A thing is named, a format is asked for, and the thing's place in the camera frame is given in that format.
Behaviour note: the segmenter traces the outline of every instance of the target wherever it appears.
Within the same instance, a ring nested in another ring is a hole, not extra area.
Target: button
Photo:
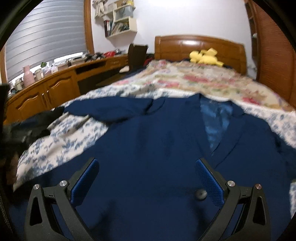
[[[203,201],[205,200],[207,197],[207,192],[205,189],[198,189],[196,190],[195,192],[195,198],[198,200],[198,201]]]

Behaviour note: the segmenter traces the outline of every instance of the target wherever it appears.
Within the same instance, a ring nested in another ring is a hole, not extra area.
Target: cabinet door
[[[49,109],[46,104],[45,90],[43,85],[36,86],[13,101],[7,111],[10,121],[22,121],[39,112]]]
[[[46,81],[46,98],[52,108],[80,96],[73,71],[58,75]]]

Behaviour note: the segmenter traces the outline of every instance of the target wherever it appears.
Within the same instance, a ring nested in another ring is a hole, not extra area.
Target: wooden window frame
[[[94,41],[92,37],[91,29],[91,0],[84,0],[84,34],[86,48],[90,54],[94,54]],[[1,70],[1,81],[2,83],[7,83],[6,76],[6,63],[5,63],[5,45],[0,51],[0,70]]]

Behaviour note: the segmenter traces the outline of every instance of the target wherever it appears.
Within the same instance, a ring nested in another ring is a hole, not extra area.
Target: bed
[[[182,61],[193,50],[211,47],[218,51],[218,60],[233,69]],[[203,36],[156,36],[155,60],[145,70],[112,85],[90,91],[66,102],[64,106],[75,100],[105,96],[156,99],[161,96],[189,97],[200,92],[214,100],[232,100],[246,113],[267,121],[274,132],[288,145],[296,148],[294,109],[269,88],[244,74],[246,57],[241,44]],[[34,178],[83,153],[108,130],[108,126],[89,116],[77,117],[65,113],[49,126],[49,130],[50,136],[38,139],[20,157],[14,190],[24,186],[24,183],[32,184]],[[290,197],[293,215],[296,207],[294,184],[291,185]],[[17,210],[13,210],[11,215],[16,216],[16,213]]]

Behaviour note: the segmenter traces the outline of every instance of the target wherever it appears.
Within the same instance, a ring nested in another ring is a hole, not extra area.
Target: navy blue coat
[[[98,240],[197,240],[218,211],[209,198],[195,199],[202,185],[194,165],[204,157],[226,180],[240,186],[262,185],[271,237],[277,239],[290,221],[295,150],[265,121],[245,114],[232,102],[228,102],[232,107],[229,124],[211,150],[200,99],[197,94],[187,99],[75,101],[65,112],[110,123],[107,133],[80,156],[29,184],[56,185],[95,157],[100,172],[77,211]]]

